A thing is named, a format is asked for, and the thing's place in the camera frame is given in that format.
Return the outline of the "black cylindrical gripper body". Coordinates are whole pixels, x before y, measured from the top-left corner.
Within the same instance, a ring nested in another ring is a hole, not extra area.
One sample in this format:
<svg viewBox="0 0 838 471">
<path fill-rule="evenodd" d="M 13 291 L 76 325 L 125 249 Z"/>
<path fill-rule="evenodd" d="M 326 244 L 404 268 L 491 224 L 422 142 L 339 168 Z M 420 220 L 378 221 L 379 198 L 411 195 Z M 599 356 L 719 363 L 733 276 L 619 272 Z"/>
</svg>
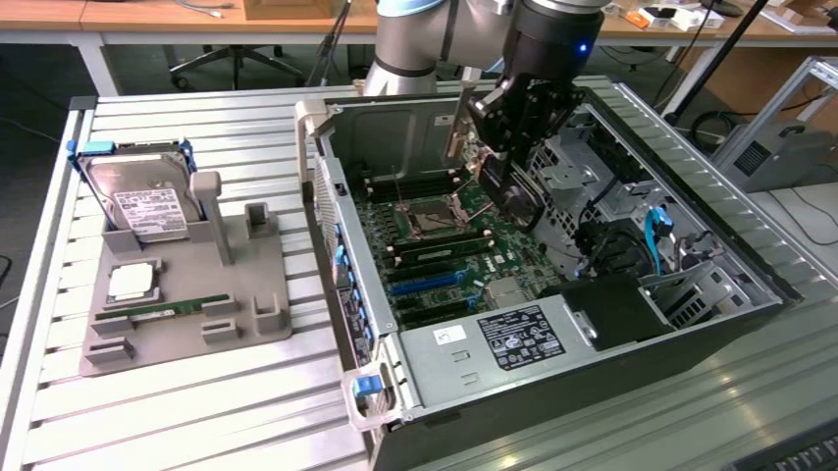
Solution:
<svg viewBox="0 0 838 471">
<path fill-rule="evenodd" d="M 602 11 L 515 9 L 503 46 L 506 90 L 523 90 L 534 81 L 568 88 L 588 61 L 602 23 Z"/>
</svg>

